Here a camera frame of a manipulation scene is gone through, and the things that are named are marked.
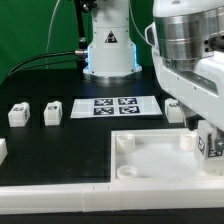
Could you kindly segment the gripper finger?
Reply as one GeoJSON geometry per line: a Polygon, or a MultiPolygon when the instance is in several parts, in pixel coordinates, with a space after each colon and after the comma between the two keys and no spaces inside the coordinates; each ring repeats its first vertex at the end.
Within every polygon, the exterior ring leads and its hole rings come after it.
{"type": "Polygon", "coordinates": [[[198,128],[198,122],[202,119],[202,117],[195,112],[186,112],[184,114],[184,124],[190,130],[194,131],[198,128]]]}
{"type": "Polygon", "coordinates": [[[211,157],[221,157],[224,153],[224,132],[215,129],[211,134],[211,157]]]}

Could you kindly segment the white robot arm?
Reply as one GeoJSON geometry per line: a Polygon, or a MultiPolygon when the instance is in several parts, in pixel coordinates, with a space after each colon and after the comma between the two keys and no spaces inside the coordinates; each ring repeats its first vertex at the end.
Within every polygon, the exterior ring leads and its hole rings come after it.
{"type": "MultiPolygon", "coordinates": [[[[129,38],[130,0],[81,0],[92,14],[87,48],[88,79],[128,80],[141,70],[129,38]]],[[[160,86],[202,117],[199,150],[224,156],[224,0],[154,0],[153,23],[145,29],[160,86]]]]}

